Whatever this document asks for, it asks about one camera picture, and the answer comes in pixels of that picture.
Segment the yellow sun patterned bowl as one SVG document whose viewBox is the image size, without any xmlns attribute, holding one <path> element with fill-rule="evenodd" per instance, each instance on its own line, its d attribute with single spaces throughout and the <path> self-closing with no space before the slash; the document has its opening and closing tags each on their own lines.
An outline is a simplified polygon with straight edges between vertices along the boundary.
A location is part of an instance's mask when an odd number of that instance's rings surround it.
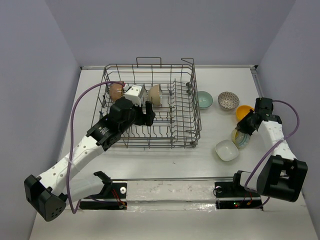
<svg viewBox="0 0 320 240">
<path fill-rule="evenodd" d="M 245 148 L 250 142 L 251 136 L 248 133 L 243 133 L 238 129 L 234 129 L 231 133 L 231 140 L 238 149 Z"/>
</svg>

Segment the brown wooden bowl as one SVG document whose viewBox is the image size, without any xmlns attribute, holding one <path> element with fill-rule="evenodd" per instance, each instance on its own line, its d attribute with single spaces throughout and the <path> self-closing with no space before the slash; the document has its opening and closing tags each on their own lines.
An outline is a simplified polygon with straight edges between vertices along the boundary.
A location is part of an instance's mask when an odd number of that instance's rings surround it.
<svg viewBox="0 0 320 240">
<path fill-rule="evenodd" d="M 123 96 L 123 81 L 119 81 L 118 83 L 112 83 L 109 87 L 109 96 L 111 101 L 115 103 L 118 99 Z"/>
</svg>

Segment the white round bowl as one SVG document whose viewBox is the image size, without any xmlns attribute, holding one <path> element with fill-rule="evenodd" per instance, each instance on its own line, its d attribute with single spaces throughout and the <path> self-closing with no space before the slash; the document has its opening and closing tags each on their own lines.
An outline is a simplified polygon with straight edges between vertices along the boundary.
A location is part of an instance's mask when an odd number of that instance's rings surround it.
<svg viewBox="0 0 320 240">
<path fill-rule="evenodd" d="M 147 90 L 145 88 L 145 85 L 142 84 L 142 85 L 138 85 L 140 87 L 140 92 L 139 92 L 139 97 L 142 99 L 142 98 L 146 98 L 148 93 L 147 93 Z"/>
<path fill-rule="evenodd" d="M 148 91 L 148 101 L 150 101 L 154 106 L 160 106 L 162 99 L 162 90 L 159 84 L 152 86 Z"/>
</svg>

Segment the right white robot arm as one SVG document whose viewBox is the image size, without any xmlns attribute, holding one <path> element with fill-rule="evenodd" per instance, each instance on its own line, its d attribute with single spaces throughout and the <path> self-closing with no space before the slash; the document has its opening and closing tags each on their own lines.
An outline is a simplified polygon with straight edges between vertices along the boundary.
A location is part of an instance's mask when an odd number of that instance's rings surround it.
<svg viewBox="0 0 320 240">
<path fill-rule="evenodd" d="M 263 139 L 267 152 L 251 172 L 239 170 L 233 176 L 230 190 L 235 196 L 246 192 L 260 196 L 295 202 L 302 190 L 308 166 L 291 151 L 287 140 L 297 130 L 288 135 L 283 133 L 280 116 L 273 113 L 275 100 L 258 97 L 255 107 L 241 119 L 232 132 L 232 141 L 237 148 L 245 148 L 254 132 Z"/>
</svg>

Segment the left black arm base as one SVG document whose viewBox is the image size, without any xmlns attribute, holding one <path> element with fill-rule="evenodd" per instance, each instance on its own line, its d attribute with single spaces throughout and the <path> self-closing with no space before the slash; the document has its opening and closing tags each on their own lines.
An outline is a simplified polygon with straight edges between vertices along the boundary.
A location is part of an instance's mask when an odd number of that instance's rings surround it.
<svg viewBox="0 0 320 240">
<path fill-rule="evenodd" d="M 93 174 L 103 183 L 98 194 L 91 195 L 81 200 L 81 210 L 126 210 L 127 203 L 127 182 L 113 181 L 102 171 Z"/>
</svg>

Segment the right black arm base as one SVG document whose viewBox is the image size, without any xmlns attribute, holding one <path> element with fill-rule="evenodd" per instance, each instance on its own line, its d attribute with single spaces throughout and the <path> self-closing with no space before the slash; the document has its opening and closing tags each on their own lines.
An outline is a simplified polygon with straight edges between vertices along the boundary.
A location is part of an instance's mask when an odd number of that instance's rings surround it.
<svg viewBox="0 0 320 240">
<path fill-rule="evenodd" d="M 249 192 L 240 184 L 242 171 L 232 179 L 218 180 L 212 190 L 217 210 L 263 209 L 263 201 L 258 193 Z"/>
</svg>

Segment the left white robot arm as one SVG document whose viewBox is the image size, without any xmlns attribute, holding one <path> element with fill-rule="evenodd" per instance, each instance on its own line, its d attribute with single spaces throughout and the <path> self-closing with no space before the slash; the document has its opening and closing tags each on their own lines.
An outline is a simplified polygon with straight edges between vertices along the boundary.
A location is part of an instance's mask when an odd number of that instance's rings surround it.
<svg viewBox="0 0 320 240">
<path fill-rule="evenodd" d="M 122 97 L 109 109 L 109 113 L 93 125 L 70 152 L 39 176 L 30 175 L 24 180 L 26 200 L 46 222 L 56 219 L 74 201 L 104 198 L 113 191 L 113 181 L 102 171 L 82 183 L 71 183 L 80 171 L 93 159 L 117 143 L 131 126 L 152 126 L 156 114 L 152 103 L 146 101 L 135 106 Z"/>
</svg>

